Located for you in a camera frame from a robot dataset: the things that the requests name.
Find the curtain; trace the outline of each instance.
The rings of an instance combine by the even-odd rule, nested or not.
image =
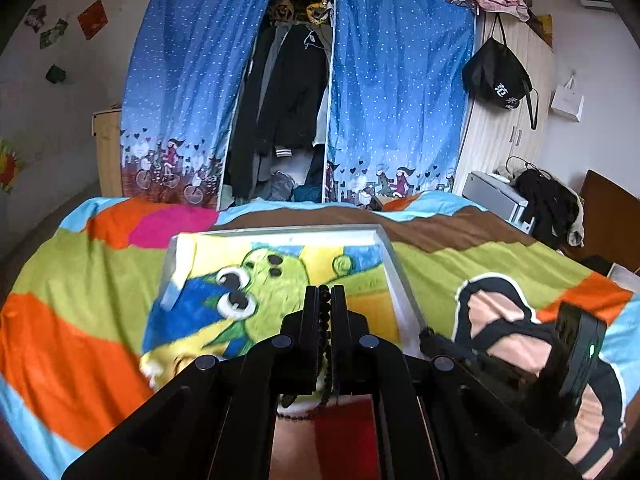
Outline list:
[[[465,5],[337,0],[326,200],[452,187],[474,44]]]
[[[242,72],[269,0],[151,0],[122,105],[126,196],[216,207]]]

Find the bedsheet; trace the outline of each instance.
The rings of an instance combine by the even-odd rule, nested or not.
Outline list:
[[[586,478],[602,469],[620,445],[625,409],[640,385],[640,298],[437,191],[381,214],[309,203],[252,202],[217,213],[140,199],[87,201],[25,264],[0,313],[2,414],[43,473],[60,478],[153,393],[140,359],[174,235],[349,223],[382,225],[439,333],[533,372],[548,356],[561,301],[605,319],[577,443],[566,454]],[[313,422],[279,421],[272,476],[376,478],[375,446],[363,402],[334,406]]]

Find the black pupil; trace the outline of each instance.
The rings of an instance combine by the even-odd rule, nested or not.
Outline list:
[[[228,272],[220,276],[220,285],[225,287],[226,290],[238,290],[240,288],[240,277],[233,272]]]
[[[249,305],[245,293],[237,290],[229,294],[229,303],[236,310],[244,310]]]

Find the white wall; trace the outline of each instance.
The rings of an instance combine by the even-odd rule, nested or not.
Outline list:
[[[557,83],[575,70],[584,95],[580,123],[550,113],[539,165],[577,190],[591,169],[640,196],[640,48],[613,12],[578,0],[533,4],[553,17]]]
[[[91,115],[122,99],[149,0],[102,0],[109,23],[87,41],[77,16],[94,1],[37,0],[33,6],[47,6],[40,32],[62,18],[65,35],[40,50],[39,33],[20,24],[0,56],[0,136],[28,163],[11,195],[0,191],[0,258],[98,179]],[[46,81],[53,63],[66,71],[66,82]]]

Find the black bag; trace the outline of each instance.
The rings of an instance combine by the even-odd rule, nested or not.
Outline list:
[[[502,43],[494,40],[495,22],[500,23]],[[472,97],[480,98],[500,108],[509,110],[517,108],[520,100],[526,97],[531,128],[535,130],[538,126],[540,96],[538,95],[534,116],[529,95],[533,90],[531,79],[520,60],[507,47],[507,38],[504,35],[499,12],[495,15],[491,37],[462,69],[462,81]]]

